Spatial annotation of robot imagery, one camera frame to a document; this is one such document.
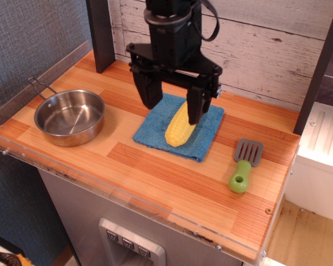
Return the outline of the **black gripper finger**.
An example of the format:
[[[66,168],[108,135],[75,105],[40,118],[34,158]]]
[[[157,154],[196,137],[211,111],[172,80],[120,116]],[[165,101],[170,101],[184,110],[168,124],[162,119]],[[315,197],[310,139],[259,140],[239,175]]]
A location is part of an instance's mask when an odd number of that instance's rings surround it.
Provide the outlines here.
[[[188,103],[189,124],[196,125],[209,110],[211,92],[204,88],[192,86],[191,89],[188,89],[186,100]]]
[[[158,72],[133,72],[133,78],[143,104],[153,109],[163,98],[162,80]]]

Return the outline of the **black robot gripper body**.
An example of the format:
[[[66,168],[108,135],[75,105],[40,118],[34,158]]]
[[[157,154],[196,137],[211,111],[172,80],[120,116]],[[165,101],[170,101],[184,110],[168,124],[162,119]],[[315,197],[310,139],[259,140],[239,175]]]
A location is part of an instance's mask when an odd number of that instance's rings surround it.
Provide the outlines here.
[[[180,25],[151,24],[149,44],[131,43],[131,72],[157,71],[163,82],[191,89],[192,86],[211,92],[211,98],[220,94],[219,76],[222,68],[206,58],[200,48],[205,39],[200,23]]]

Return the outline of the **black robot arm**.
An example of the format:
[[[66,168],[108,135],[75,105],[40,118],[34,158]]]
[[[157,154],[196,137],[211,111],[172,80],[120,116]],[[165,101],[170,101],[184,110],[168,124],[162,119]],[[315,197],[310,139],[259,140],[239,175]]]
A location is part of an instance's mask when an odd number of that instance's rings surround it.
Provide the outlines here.
[[[163,98],[162,82],[187,89],[189,124],[198,124],[208,112],[212,98],[221,93],[219,76],[223,70],[201,52],[203,41],[213,41],[220,29],[217,22],[212,35],[202,35],[205,6],[218,16],[209,1],[147,1],[144,19],[149,25],[149,44],[130,43],[130,70],[143,104],[153,109]]]

